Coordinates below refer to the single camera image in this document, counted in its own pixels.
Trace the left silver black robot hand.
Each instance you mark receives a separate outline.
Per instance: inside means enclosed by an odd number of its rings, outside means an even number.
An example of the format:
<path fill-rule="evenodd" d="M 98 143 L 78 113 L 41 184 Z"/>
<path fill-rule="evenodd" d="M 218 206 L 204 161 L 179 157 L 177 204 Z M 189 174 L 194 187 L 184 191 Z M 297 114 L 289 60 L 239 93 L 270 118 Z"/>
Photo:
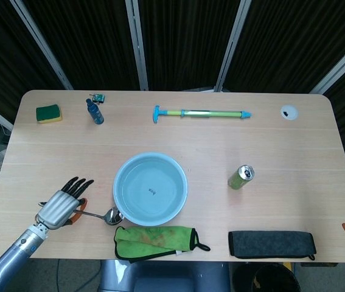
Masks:
<path fill-rule="evenodd" d="M 49 230 L 73 225 L 82 216 L 80 212 L 85 210 L 88 203 L 81 196 L 93 182 L 93 179 L 87 181 L 78 176 L 70 179 L 47 202 L 40 202 L 41 209 L 35 216 L 36 223 Z"/>

